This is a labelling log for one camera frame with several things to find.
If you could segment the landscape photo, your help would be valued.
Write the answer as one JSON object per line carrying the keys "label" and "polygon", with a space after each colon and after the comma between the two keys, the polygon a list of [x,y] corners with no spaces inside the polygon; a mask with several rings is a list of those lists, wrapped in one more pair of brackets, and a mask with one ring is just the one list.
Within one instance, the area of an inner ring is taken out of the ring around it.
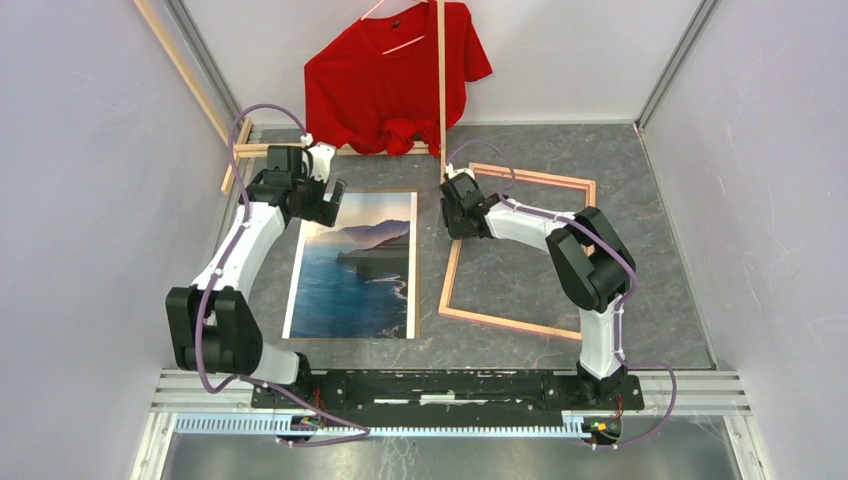
{"label": "landscape photo", "polygon": [[344,195],[336,222],[299,232],[285,339],[413,339],[419,333],[418,193]]}

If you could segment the pink wooden picture frame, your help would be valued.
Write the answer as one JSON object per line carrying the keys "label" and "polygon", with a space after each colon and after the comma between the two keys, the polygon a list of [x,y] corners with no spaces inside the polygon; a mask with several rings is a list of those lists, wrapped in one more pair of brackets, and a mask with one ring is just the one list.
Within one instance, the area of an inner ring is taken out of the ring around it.
{"label": "pink wooden picture frame", "polygon": [[[514,178],[518,181],[528,183],[549,185],[558,188],[581,191],[584,193],[584,200],[586,206],[596,205],[597,184],[594,180],[555,175],[549,173],[541,173],[523,169],[511,171],[508,167],[475,162],[472,162],[470,164],[470,169],[473,173],[482,176],[498,178],[509,177],[510,179]],[[450,302],[452,299],[456,274],[459,266],[461,246],[461,240],[454,240],[451,244],[447,268],[445,271],[443,286],[441,290],[440,302],[438,306],[438,313],[441,316],[449,317],[456,320],[476,322],[499,328],[512,329],[523,333],[532,333],[537,335],[575,341],[581,340],[581,334],[579,331],[536,325],[528,322],[522,322],[508,318],[452,308],[450,306]]]}

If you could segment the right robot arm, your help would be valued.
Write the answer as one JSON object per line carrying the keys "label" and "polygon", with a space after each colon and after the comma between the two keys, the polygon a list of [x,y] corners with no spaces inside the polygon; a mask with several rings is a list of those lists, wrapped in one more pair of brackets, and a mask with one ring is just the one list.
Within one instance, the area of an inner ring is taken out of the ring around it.
{"label": "right robot arm", "polygon": [[503,194],[485,196],[466,171],[446,175],[441,211],[454,240],[509,240],[549,254],[567,298],[577,307],[582,347],[578,397],[591,408],[612,401],[628,375],[621,345],[623,303],[635,262],[603,212],[554,212]]}

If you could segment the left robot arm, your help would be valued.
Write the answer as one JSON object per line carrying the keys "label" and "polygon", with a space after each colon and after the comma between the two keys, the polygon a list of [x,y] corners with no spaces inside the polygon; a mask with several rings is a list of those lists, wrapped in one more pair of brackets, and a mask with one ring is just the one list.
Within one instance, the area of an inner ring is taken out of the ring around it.
{"label": "left robot arm", "polygon": [[270,345],[248,305],[270,247],[293,219],[332,227],[346,184],[328,180],[335,147],[271,146],[267,165],[241,185],[236,217],[208,266],[187,287],[172,288],[165,309],[179,369],[276,384],[290,407],[306,405],[314,381],[303,355]]}

